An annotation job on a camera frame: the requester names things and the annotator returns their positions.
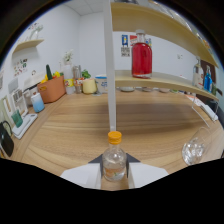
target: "red bottle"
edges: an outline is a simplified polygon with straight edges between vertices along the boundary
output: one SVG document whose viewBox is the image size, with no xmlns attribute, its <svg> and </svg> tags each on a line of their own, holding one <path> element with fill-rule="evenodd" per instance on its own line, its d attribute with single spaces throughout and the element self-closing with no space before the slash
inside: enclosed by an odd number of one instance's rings
<svg viewBox="0 0 224 224">
<path fill-rule="evenodd" d="M 137 43 L 132 47 L 132 76 L 150 79 L 152 77 L 152 50 L 145 43 L 145 31 L 136 30 Z"/>
</svg>

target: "clear plastic bottle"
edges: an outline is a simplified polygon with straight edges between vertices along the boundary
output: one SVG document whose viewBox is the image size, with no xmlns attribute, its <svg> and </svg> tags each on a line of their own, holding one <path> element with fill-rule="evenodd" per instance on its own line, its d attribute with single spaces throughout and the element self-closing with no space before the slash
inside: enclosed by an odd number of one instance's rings
<svg viewBox="0 0 224 224">
<path fill-rule="evenodd" d="M 136 30 L 137 43 L 132 47 L 132 76 L 149 79 L 152 77 L 152 50 L 145 43 L 145 31 Z"/>
<path fill-rule="evenodd" d="M 124 177 L 126 153 L 120 148 L 122 134 L 119 131 L 108 133 L 109 148 L 103 153 L 103 174 L 109 181 L 119 181 Z"/>
<path fill-rule="evenodd" d="M 204 81 L 204 89 L 210 93 L 212 92 L 211 71 L 210 71 L 210 67 L 208 65 L 207 65 L 207 71 L 206 71 L 206 76 L 205 76 L 205 81 Z"/>
<path fill-rule="evenodd" d="M 192 85 L 203 89 L 203 80 L 204 80 L 204 71 L 201 67 L 201 59 L 199 56 L 196 57 L 198 63 L 194 66 L 193 69 L 193 82 Z"/>
<path fill-rule="evenodd" d="M 75 87 L 74 87 L 74 77 L 73 77 L 71 65 L 65 65 L 63 68 L 63 73 L 64 73 L 64 84 L 65 84 L 66 93 L 72 94 L 75 92 Z"/>
</svg>

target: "kitchen counter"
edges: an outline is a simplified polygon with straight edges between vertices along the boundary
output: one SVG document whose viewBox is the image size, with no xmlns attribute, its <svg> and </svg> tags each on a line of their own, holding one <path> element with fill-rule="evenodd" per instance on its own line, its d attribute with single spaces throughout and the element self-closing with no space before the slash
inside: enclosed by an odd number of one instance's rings
<svg viewBox="0 0 224 224">
<path fill-rule="evenodd" d="M 21 140 L 13 138 L 10 158 L 37 166 L 60 176 L 66 169 L 86 165 L 108 148 L 109 114 L 107 94 L 64 95 L 45 104 Z M 169 174 L 187 165 L 182 147 L 199 127 L 207 127 L 192 110 L 192 102 L 182 94 L 121 92 L 116 90 L 117 130 L 122 133 L 121 148 L 142 163 L 164 168 Z M 210 126 L 211 148 L 202 162 L 219 159 L 224 148 L 224 132 L 195 105 Z M 127 177 L 111 183 L 102 178 L 103 190 L 128 189 Z"/>
</svg>

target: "yellow cup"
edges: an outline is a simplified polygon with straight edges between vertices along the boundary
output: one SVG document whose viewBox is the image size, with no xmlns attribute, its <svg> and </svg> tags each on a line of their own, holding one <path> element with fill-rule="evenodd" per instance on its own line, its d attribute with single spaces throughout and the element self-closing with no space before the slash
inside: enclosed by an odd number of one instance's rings
<svg viewBox="0 0 224 224">
<path fill-rule="evenodd" d="M 83 80 L 83 93 L 92 94 L 97 91 L 95 79 L 85 79 Z"/>
</svg>

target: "orange bottle cap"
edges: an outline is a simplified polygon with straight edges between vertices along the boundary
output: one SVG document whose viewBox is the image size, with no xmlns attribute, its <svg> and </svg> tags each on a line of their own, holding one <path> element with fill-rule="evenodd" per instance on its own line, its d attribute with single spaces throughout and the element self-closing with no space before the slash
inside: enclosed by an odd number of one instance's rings
<svg viewBox="0 0 224 224">
<path fill-rule="evenodd" d="M 118 145 L 121 143 L 121 136 L 119 131 L 111 131 L 108 133 L 108 141 L 110 144 Z"/>
</svg>

